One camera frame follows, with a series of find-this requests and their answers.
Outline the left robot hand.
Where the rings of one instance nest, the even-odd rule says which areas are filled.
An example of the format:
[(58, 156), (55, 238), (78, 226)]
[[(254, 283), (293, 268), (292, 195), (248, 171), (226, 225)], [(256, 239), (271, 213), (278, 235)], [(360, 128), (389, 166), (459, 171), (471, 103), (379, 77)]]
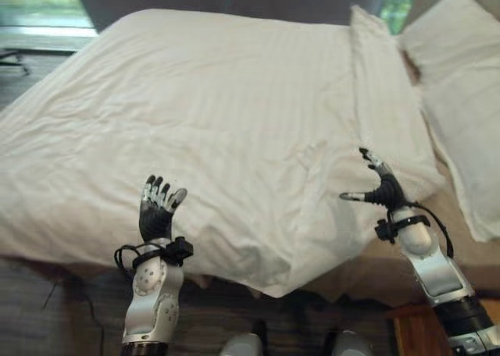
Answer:
[(172, 239), (173, 216), (188, 195), (186, 188), (169, 193), (170, 184), (161, 176), (151, 175), (141, 193), (138, 226), (144, 242)]

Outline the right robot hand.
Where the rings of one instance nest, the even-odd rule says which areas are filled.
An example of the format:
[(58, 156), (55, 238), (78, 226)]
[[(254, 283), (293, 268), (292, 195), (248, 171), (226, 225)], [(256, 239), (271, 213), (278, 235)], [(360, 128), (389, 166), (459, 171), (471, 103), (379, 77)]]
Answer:
[(404, 207), (407, 202), (404, 191), (390, 166), (368, 148), (359, 148), (359, 152), (362, 158), (368, 162), (367, 167), (379, 176), (380, 185), (368, 192), (344, 192), (339, 195), (339, 198), (345, 201), (384, 206), (390, 211)]

